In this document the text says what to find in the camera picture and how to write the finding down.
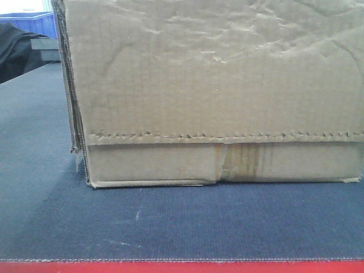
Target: blue container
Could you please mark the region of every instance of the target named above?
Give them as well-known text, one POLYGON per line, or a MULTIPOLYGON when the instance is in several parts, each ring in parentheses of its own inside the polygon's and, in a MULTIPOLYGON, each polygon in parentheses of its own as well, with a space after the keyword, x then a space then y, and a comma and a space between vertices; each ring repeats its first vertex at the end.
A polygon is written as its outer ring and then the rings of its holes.
POLYGON ((43 34, 50 38, 57 38, 55 17, 49 11, 0 14, 0 23, 12 23, 21 30, 43 34))

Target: red edge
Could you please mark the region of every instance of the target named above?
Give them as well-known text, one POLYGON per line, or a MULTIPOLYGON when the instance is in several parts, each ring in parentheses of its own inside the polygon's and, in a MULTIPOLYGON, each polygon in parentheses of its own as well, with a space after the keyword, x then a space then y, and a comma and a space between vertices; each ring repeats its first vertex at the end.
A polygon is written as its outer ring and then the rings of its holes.
POLYGON ((364 260, 299 262, 0 262, 1 273, 364 273, 364 260))

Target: torn cardboard edge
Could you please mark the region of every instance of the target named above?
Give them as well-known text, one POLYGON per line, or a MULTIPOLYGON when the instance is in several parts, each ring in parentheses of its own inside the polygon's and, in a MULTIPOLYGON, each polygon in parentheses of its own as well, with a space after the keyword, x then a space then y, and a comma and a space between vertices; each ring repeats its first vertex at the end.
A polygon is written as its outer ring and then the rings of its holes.
POLYGON ((88 145, 152 144, 152 143, 274 143, 274 142, 364 142, 364 132, 357 133, 280 133, 238 134, 216 137, 211 134, 175 134, 170 136, 138 134, 89 134, 88 145))

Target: table surface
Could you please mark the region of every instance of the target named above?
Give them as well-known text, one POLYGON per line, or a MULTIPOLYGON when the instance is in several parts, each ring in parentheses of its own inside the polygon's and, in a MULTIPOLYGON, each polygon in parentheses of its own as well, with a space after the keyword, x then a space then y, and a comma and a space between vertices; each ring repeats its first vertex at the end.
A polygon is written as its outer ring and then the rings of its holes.
POLYGON ((364 259, 364 183, 93 189, 60 64, 0 85, 1 260, 364 259))

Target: corrugated cardboard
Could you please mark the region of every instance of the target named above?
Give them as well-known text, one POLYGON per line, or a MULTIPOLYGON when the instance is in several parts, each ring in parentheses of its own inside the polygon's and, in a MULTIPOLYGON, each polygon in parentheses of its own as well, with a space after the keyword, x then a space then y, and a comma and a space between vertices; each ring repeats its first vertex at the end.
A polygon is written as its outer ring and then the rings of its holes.
POLYGON ((363 4, 53 4, 94 187, 359 180, 363 4))

